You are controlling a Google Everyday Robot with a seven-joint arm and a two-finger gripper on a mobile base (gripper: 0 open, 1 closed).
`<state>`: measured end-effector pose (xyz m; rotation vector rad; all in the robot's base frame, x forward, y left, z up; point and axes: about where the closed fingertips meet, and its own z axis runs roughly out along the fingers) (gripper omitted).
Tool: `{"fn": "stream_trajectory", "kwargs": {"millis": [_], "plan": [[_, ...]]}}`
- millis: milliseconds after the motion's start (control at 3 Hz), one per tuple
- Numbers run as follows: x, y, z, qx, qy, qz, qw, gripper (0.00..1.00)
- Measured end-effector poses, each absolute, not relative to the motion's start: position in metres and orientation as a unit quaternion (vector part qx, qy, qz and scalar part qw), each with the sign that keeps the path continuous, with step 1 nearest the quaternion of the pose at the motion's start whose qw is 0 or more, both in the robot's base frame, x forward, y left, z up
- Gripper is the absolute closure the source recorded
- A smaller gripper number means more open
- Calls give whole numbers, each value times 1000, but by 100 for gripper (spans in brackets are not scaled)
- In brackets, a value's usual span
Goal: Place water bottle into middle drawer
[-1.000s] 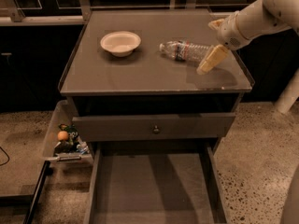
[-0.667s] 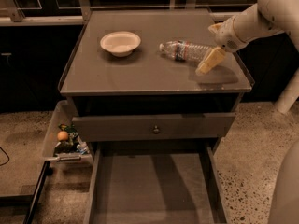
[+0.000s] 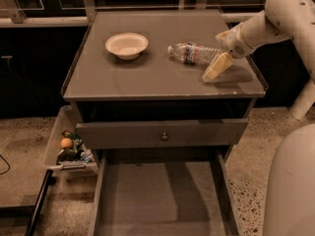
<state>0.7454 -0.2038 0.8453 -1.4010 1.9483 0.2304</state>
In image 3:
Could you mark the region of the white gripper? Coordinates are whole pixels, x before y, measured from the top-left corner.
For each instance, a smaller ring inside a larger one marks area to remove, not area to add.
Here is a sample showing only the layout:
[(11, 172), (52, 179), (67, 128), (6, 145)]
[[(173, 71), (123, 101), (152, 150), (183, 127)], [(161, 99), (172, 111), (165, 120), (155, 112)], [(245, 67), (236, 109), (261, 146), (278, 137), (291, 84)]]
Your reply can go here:
[(254, 52), (244, 40), (242, 34), (243, 24), (240, 23), (232, 29), (223, 31), (216, 35), (216, 40), (222, 42), (222, 47), (228, 51), (225, 53), (217, 54), (208, 66), (202, 76), (204, 83), (209, 83), (218, 75), (223, 73), (233, 64), (233, 58), (241, 59)]

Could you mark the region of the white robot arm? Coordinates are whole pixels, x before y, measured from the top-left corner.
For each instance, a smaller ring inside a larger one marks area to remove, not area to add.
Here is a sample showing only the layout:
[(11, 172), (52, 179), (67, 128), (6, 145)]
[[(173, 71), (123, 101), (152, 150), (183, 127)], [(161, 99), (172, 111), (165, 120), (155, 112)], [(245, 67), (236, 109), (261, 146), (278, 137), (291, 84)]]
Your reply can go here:
[[(314, 103), (315, 12), (312, 0), (266, 0), (265, 9), (249, 20), (217, 35), (223, 54), (205, 71), (214, 80), (234, 59), (258, 47), (290, 39), (310, 80), (290, 108), (300, 119)], [(315, 125), (301, 127), (277, 149), (270, 169), (263, 236), (315, 236)]]

